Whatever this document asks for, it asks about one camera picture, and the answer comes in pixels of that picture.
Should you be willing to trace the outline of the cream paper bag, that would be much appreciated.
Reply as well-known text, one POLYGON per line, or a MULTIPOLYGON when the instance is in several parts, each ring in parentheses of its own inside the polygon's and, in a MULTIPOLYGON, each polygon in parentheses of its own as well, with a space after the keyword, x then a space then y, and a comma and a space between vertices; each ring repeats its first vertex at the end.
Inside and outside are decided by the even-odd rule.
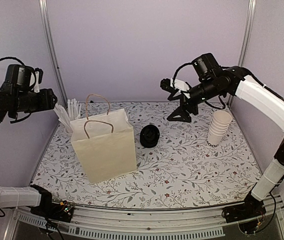
POLYGON ((70 122, 71 144, 90 184, 137 170, 134 128, 125 109, 108 109, 70 122))

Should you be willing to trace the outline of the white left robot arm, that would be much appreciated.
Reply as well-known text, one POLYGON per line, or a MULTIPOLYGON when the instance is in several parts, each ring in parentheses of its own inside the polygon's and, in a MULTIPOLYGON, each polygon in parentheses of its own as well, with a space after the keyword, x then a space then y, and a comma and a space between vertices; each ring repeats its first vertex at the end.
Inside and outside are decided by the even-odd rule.
MULTIPOLYGON (((0 123, 5 117, 11 118, 11 124, 26 120, 33 113, 54 109, 57 97, 50 88, 38 89, 43 71, 25 65, 12 56, 0 58, 16 61, 7 67, 3 84, 0 87, 0 123)), ((31 185, 28 187, 1 187, 0 212, 6 208, 29 207, 31 213, 52 217, 56 206, 52 194, 44 188, 31 185)))

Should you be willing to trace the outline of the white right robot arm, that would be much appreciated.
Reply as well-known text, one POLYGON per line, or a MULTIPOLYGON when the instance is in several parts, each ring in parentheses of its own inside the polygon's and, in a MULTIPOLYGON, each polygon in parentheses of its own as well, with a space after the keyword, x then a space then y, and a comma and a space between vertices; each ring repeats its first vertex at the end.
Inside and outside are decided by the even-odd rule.
MULTIPOLYGON (((199 77, 199 84, 192 87, 187 82, 172 78, 161 80, 161 89, 170 93, 168 100, 179 100, 179 107, 168 120, 191 122, 190 115, 198 114, 198 105, 207 100, 232 95, 244 100, 270 118, 284 132, 284 98, 262 84, 254 74, 239 66, 220 66, 211 53, 205 53, 177 68, 192 66, 199 77)), ((261 179, 245 197, 240 214, 251 218, 259 211, 265 197, 284 179, 284 139, 261 179)))

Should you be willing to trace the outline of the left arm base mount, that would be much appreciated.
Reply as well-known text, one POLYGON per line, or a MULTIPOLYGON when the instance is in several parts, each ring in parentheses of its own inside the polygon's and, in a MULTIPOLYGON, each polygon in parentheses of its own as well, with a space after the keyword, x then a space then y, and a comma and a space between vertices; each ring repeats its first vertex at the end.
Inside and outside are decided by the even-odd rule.
POLYGON ((55 203, 47 198, 41 200, 39 206, 32 206, 30 212, 45 219, 70 223, 74 213, 74 205, 66 200, 55 203))

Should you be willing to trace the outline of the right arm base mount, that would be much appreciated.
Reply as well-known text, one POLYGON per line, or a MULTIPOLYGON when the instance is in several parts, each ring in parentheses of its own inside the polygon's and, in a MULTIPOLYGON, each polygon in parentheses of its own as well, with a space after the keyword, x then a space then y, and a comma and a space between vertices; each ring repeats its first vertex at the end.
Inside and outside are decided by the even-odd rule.
POLYGON ((266 209, 263 201, 255 198, 245 198, 242 204, 223 208, 222 217, 227 223, 239 223, 240 231, 247 235, 255 234, 264 220, 266 209))

